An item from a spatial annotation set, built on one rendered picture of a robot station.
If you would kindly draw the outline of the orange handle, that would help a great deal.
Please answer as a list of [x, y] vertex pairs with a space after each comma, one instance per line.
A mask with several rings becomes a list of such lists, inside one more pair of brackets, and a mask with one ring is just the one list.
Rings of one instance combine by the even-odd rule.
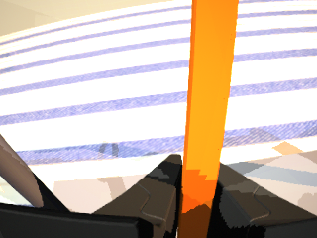
[[233, 74], [238, 0], [191, 0], [189, 91], [177, 238], [206, 238]]

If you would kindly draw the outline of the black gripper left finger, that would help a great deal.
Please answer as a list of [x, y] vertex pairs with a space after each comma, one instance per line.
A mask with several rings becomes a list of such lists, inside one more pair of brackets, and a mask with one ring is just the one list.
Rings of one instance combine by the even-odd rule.
[[0, 238], [175, 238], [182, 170], [170, 154], [92, 214], [0, 202]]

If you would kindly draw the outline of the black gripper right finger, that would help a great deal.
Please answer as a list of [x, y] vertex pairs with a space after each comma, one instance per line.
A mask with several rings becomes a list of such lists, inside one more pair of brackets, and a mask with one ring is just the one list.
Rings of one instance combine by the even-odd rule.
[[317, 238], [317, 215], [221, 162], [206, 238]]

